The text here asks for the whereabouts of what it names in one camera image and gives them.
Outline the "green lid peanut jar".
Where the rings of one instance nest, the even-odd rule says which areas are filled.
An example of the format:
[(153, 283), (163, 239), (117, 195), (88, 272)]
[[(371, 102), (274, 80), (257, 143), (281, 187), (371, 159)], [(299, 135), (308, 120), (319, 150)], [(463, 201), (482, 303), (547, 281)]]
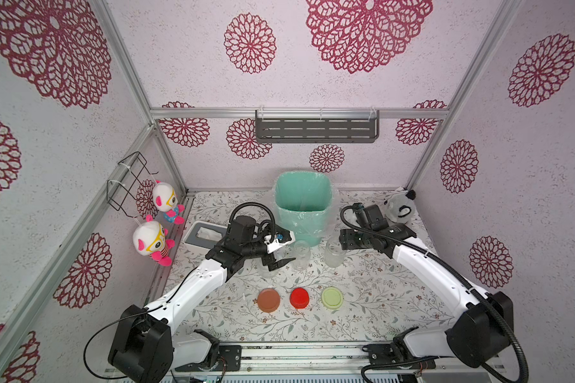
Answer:
[(343, 264), (345, 258), (346, 252), (340, 244), (340, 238), (338, 236), (330, 237), (324, 248), (324, 263), (328, 267), (337, 268)]

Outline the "red lid peanut jar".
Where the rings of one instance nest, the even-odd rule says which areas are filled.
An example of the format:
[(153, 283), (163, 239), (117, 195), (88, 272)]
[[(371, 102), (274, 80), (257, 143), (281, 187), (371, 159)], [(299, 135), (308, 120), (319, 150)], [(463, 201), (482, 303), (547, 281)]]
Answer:
[(311, 260), (311, 247), (306, 241), (296, 241), (291, 247), (291, 257), (294, 258), (290, 265), (297, 271), (304, 271), (309, 267)]

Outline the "brown jar lid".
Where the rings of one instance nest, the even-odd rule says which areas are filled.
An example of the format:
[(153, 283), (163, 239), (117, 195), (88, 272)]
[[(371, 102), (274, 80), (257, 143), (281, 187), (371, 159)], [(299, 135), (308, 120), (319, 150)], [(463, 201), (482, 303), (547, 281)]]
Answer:
[(257, 306), (265, 313), (272, 313), (280, 306), (279, 293), (271, 288), (263, 289), (257, 297)]

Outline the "red jar lid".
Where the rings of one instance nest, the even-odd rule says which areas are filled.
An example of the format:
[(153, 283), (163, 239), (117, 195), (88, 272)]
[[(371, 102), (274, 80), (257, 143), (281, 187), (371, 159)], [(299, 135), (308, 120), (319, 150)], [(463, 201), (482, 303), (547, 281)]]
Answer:
[(297, 309), (302, 310), (305, 309), (310, 303), (310, 296), (309, 293), (302, 287), (297, 287), (292, 291), (290, 294), (290, 303), (291, 305)]

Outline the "green jar lid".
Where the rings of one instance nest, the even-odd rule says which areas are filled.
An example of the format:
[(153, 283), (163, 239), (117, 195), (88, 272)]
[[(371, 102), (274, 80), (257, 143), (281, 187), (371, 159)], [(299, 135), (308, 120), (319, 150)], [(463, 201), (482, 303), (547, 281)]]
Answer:
[(343, 293), (336, 287), (327, 287), (322, 291), (321, 302), (329, 310), (338, 310), (343, 306)]

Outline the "glass peanut jar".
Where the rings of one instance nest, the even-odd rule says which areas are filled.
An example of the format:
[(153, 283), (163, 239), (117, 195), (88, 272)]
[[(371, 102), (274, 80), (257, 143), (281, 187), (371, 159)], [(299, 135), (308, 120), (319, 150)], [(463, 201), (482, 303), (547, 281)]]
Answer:
[(268, 267), (263, 265), (262, 263), (257, 264), (257, 271), (260, 277), (262, 277), (263, 279), (274, 279), (278, 274), (277, 270), (270, 271)]

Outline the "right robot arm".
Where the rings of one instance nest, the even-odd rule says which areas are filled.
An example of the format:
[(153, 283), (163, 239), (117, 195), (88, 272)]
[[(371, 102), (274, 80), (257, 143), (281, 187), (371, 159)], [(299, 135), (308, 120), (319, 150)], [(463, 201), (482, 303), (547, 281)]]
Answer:
[(478, 368), (510, 347), (513, 303), (502, 292), (490, 294), (465, 279), (434, 255), (403, 223), (390, 223), (373, 204), (353, 204), (340, 210), (345, 228), (344, 250), (373, 249), (411, 271), (440, 298), (451, 313), (449, 324), (406, 330), (393, 340), (403, 361), (425, 357), (456, 357)]

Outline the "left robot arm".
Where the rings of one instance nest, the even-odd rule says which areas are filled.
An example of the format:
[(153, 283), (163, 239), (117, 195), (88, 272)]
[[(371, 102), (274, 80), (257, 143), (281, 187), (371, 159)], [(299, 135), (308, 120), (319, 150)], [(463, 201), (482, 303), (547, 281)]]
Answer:
[(293, 244), (293, 231), (271, 220), (247, 215), (230, 220), (224, 236), (177, 287), (140, 308), (128, 307), (117, 322), (108, 363), (135, 382), (159, 382), (170, 370), (198, 365), (210, 370), (220, 357), (220, 342), (203, 330), (180, 335), (180, 324), (214, 290), (224, 285), (250, 259), (261, 259), (274, 271), (289, 259), (275, 251)]

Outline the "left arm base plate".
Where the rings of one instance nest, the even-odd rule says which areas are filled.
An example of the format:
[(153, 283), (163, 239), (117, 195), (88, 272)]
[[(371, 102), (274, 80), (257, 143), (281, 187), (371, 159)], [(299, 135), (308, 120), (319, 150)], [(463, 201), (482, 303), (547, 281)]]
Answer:
[(214, 346), (202, 362), (182, 365), (174, 370), (179, 373), (236, 372), (241, 369), (241, 356), (241, 346)]

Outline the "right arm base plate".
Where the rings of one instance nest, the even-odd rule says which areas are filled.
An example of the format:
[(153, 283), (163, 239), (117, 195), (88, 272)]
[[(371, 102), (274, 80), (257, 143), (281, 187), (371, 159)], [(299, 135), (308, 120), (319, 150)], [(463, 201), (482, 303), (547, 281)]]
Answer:
[(393, 342), (367, 344), (362, 351), (367, 354), (369, 365), (378, 370), (429, 370), (436, 367), (434, 357), (414, 357)]

